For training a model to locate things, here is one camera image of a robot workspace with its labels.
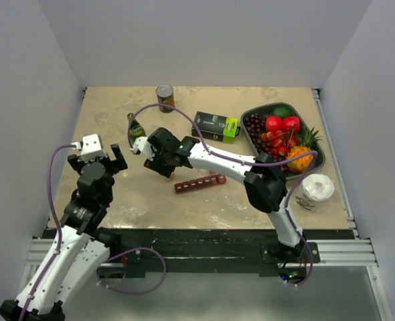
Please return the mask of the clear pill jar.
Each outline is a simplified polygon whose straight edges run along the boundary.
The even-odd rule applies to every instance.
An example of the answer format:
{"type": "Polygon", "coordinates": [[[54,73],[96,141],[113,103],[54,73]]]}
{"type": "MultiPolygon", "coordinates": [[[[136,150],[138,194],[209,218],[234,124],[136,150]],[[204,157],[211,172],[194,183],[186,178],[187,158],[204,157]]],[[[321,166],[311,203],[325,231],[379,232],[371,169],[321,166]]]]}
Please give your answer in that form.
{"type": "Polygon", "coordinates": [[[171,173],[171,174],[166,178],[166,180],[167,180],[167,181],[172,181],[174,178],[175,178],[175,173],[171,173]]]}

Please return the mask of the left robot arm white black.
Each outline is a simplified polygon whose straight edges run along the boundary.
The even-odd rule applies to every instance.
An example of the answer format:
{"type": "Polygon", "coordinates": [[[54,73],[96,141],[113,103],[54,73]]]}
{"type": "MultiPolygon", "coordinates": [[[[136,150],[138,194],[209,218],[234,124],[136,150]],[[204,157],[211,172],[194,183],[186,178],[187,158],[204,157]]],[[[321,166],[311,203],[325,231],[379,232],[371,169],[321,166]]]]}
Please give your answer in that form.
{"type": "Polygon", "coordinates": [[[112,144],[114,159],[96,145],[96,156],[86,160],[81,144],[79,155],[68,163],[79,174],[77,187],[62,218],[54,218],[57,233],[36,273],[14,300],[0,306],[4,320],[64,320],[65,307],[98,265],[115,262],[122,246],[107,235],[99,237],[98,226],[113,200],[114,175],[127,169],[118,144],[112,144]]]}

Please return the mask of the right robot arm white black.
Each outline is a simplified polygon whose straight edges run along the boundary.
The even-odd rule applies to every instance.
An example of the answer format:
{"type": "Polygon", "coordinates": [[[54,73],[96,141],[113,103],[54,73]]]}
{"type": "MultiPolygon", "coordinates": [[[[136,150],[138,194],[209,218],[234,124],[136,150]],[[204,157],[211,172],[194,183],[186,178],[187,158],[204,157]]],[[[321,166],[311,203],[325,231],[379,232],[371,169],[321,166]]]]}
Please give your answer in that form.
{"type": "Polygon", "coordinates": [[[273,224],[279,248],[276,254],[288,262],[298,262],[309,246],[297,223],[289,201],[287,180],[265,153],[257,157],[226,152],[208,146],[199,137],[176,138],[166,128],[158,128],[149,137],[137,138],[133,151],[146,157],[144,166],[164,177],[177,167],[214,171],[244,186],[248,202],[266,213],[273,224]]]}

